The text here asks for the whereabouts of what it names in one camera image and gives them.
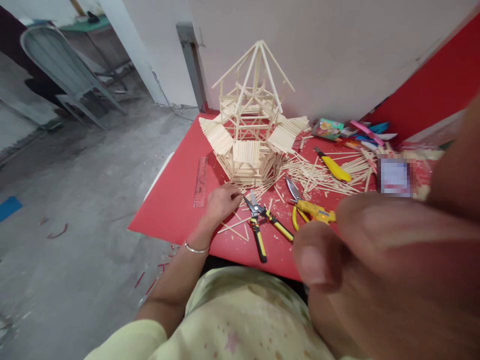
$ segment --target gray chair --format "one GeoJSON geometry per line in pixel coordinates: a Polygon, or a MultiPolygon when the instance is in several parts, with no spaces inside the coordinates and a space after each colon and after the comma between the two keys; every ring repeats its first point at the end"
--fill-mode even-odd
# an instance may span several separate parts
{"type": "Polygon", "coordinates": [[[81,102],[87,93],[92,92],[93,99],[107,110],[102,101],[95,96],[94,89],[100,91],[125,114],[118,101],[85,65],[57,29],[52,26],[31,27],[21,35],[20,43],[28,57],[65,91],[66,94],[57,95],[57,98],[81,124],[85,125],[72,105],[82,110],[98,127],[105,130],[99,119],[81,102]]]}

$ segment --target pliers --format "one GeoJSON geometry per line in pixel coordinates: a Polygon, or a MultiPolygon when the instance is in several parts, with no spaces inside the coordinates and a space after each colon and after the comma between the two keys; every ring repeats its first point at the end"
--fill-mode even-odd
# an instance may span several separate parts
{"type": "Polygon", "coordinates": [[[287,230],[285,226],[282,225],[280,221],[270,212],[270,210],[266,209],[263,206],[260,206],[257,202],[257,198],[254,195],[253,190],[250,190],[250,198],[251,202],[244,196],[243,199],[245,203],[250,208],[251,211],[251,218],[250,218],[250,225],[253,230],[253,235],[255,236],[256,247],[258,249],[258,256],[260,257],[260,261],[262,263],[267,262],[267,253],[265,252],[264,242],[262,240],[262,234],[260,233],[260,225],[259,225],[259,214],[266,218],[269,222],[273,224],[280,232],[291,242],[294,240],[294,236],[290,231],[287,230]]]}
{"type": "Polygon", "coordinates": [[[295,186],[290,176],[285,176],[286,184],[288,185],[288,189],[293,196],[291,199],[295,205],[293,206],[293,211],[291,213],[291,222],[293,223],[293,227],[295,231],[299,230],[299,224],[297,223],[297,211],[300,213],[301,217],[308,223],[310,220],[305,215],[308,213],[311,217],[315,220],[321,221],[328,225],[329,222],[334,222],[337,220],[334,211],[327,212],[323,207],[312,204],[311,202],[305,201],[301,196],[299,189],[295,186]]]}

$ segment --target wire cutter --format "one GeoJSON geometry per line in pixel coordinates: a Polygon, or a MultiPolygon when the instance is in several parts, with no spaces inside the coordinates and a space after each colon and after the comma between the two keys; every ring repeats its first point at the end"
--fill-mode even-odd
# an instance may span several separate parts
{"type": "Polygon", "coordinates": [[[314,220],[321,221],[328,225],[329,222],[334,222],[337,218],[334,211],[327,212],[323,207],[312,204],[311,202],[305,201],[301,196],[299,189],[295,186],[290,176],[285,176],[286,184],[288,189],[291,192],[291,195],[294,199],[291,199],[295,205],[293,206],[293,212],[291,213],[291,222],[296,231],[299,230],[299,224],[297,223],[297,211],[300,213],[301,217],[305,222],[309,222],[309,218],[305,215],[308,213],[314,220]]]}
{"type": "Polygon", "coordinates": [[[250,190],[251,202],[244,196],[243,199],[248,205],[251,211],[250,225],[253,230],[253,235],[255,236],[256,247],[258,249],[258,256],[260,256],[260,261],[262,263],[267,262],[267,253],[265,252],[264,242],[262,240],[262,234],[260,233],[259,225],[259,214],[266,218],[269,222],[273,224],[280,232],[291,242],[294,240],[294,236],[290,231],[287,230],[285,226],[282,225],[280,221],[263,206],[260,206],[257,202],[257,198],[254,195],[253,190],[250,190]]]}

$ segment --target metal ruler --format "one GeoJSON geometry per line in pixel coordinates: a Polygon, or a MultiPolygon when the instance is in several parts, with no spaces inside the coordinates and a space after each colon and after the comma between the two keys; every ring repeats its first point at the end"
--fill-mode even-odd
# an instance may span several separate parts
{"type": "Polygon", "coordinates": [[[195,195],[193,207],[203,208],[205,206],[205,185],[207,183],[207,165],[209,158],[204,156],[198,160],[198,172],[196,173],[195,195]]]}

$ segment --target silver bracelet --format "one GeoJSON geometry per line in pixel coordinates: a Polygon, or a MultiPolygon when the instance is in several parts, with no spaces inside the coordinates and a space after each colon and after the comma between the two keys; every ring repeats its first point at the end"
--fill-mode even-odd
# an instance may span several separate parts
{"type": "Polygon", "coordinates": [[[210,246],[208,246],[205,250],[195,250],[195,249],[192,249],[189,244],[187,243],[187,241],[185,240],[185,243],[184,243],[185,247],[187,250],[191,251],[192,253],[195,253],[195,254],[204,254],[204,253],[207,253],[209,250],[210,250],[210,246]]]}

